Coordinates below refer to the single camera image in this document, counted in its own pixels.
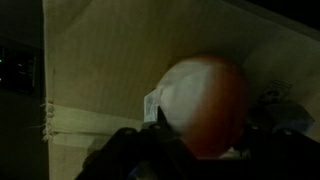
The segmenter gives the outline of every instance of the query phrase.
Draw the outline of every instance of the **black object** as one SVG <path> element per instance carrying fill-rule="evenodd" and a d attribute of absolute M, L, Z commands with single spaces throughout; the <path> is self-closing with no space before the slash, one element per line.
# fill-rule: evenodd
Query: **black object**
<path fill-rule="evenodd" d="M 34 91 L 36 56 L 0 46 L 0 87 L 26 94 Z"/>
<path fill-rule="evenodd" d="M 157 123 L 137 132 L 120 129 L 89 162 L 77 180 L 135 179 L 140 162 L 147 161 L 157 179 L 314 179 L 320 162 L 317 142 L 292 131 L 270 134 L 247 125 L 234 148 L 248 156 L 233 160 L 197 160 L 173 133 L 159 111 Z"/>

